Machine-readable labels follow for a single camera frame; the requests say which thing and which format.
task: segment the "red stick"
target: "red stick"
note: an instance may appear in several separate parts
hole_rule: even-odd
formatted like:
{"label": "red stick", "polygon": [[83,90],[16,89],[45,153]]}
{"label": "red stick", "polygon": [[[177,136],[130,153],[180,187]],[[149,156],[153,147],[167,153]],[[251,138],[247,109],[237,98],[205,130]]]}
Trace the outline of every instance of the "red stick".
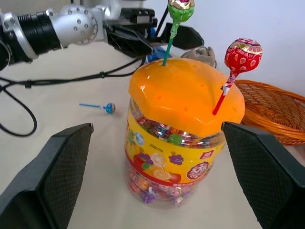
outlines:
{"label": "red stick", "polygon": [[216,107],[213,110],[213,115],[217,115],[217,112],[218,112],[221,104],[223,103],[224,98],[225,98],[225,95],[224,95],[224,91],[223,91],[222,95],[220,96],[220,98],[218,100],[218,103],[217,103]]}

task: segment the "orange lid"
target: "orange lid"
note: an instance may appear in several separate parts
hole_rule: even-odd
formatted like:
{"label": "orange lid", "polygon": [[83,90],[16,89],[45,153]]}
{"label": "orange lid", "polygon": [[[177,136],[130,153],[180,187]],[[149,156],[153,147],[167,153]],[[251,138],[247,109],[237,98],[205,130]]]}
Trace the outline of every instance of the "orange lid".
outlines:
{"label": "orange lid", "polygon": [[224,121],[241,122],[244,97],[235,85],[217,115],[212,114],[225,74],[190,59],[162,62],[141,67],[130,80],[129,94],[146,118],[203,137],[220,132]]}

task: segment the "yellow label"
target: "yellow label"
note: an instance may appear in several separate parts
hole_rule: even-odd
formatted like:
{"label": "yellow label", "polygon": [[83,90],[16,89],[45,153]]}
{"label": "yellow label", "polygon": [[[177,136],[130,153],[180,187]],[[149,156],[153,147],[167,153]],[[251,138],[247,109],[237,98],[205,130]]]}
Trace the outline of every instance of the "yellow label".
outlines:
{"label": "yellow label", "polygon": [[128,112],[125,153],[131,165],[151,181],[167,186],[197,183],[213,165],[224,142],[216,147],[192,149],[175,146],[147,133]]}

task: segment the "black cable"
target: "black cable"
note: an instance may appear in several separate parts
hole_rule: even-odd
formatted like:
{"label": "black cable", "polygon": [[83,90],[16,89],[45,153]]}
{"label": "black cable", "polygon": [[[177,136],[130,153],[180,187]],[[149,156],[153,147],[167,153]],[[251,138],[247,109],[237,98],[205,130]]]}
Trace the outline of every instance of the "black cable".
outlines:
{"label": "black cable", "polygon": [[160,21],[158,27],[157,27],[156,34],[154,35],[155,37],[158,37],[158,34],[159,34],[160,30],[161,30],[161,27],[162,27],[162,25],[163,25],[163,23],[165,21],[165,18],[167,16],[167,14],[168,14],[168,8],[167,8],[167,5],[166,5],[166,9],[164,11],[164,14],[163,14],[163,16],[161,18],[161,21]]}
{"label": "black cable", "polygon": [[26,88],[31,88],[32,86],[48,86],[48,85],[57,85],[57,84],[63,84],[63,83],[72,83],[72,82],[80,82],[80,81],[87,81],[87,80],[92,80],[92,79],[99,79],[99,78],[106,78],[106,77],[125,77],[125,76],[129,76],[132,75],[136,72],[136,70],[141,67],[144,63],[145,63],[145,58],[142,59],[141,64],[139,65],[139,67],[137,67],[137,69],[131,73],[125,73],[125,74],[113,74],[111,75],[111,73],[117,72],[123,68],[126,68],[134,63],[136,63],[137,61],[139,61],[139,59],[135,59],[131,62],[129,62],[128,64],[125,64],[119,68],[113,69],[111,71],[108,72],[100,72],[99,74],[95,74],[95,75],[88,75],[88,76],[84,76],[84,77],[79,77],[79,78],[74,78],[74,79],[47,79],[47,80],[27,80],[27,81],[13,81],[10,79],[6,79],[3,77],[0,77],[0,80],[7,82],[6,85],[1,86],[0,85],[0,93],[4,92],[6,93],[10,98],[12,98],[15,102],[17,102],[19,105],[21,105],[31,116],[33,123],[34,123],[34,127],[32,129],[32,131],[30,131],[27,134],[19,134],[19,133],[15,133],[9,129],[7,129],[6,127],[4,127],[1,123],[0,123],[0,129],[2,131],[4,131],[7,134],[16,136],[16,137],[28,137],[32,134],[35,133],[35,131],[37,130],[37,120],[35,115],[33,114],[33,112],[23,103],[21,102],[19,99],[17,99],[15,96],[13,96],[10,92],[7,91],[7,88],[14,86],[14,85],[22,85],[25,86]]}

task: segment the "black cylinder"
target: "black cylinder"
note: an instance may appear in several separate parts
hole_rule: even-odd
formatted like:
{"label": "black cylinder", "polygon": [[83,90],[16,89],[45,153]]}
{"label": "black cylinder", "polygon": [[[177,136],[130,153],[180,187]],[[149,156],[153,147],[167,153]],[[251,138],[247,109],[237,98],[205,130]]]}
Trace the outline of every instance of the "black cylinder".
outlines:
{"label": "black cylinder", "polygon": [[8,52],[5,44],[0,43],[0,71],[2,71],[8,64],[10,59],[10,53]]}
{"label": "black cylinder", "polygon": [[51,20],[45,11],[18,16],[25,37],[36,55],[61,48]]}

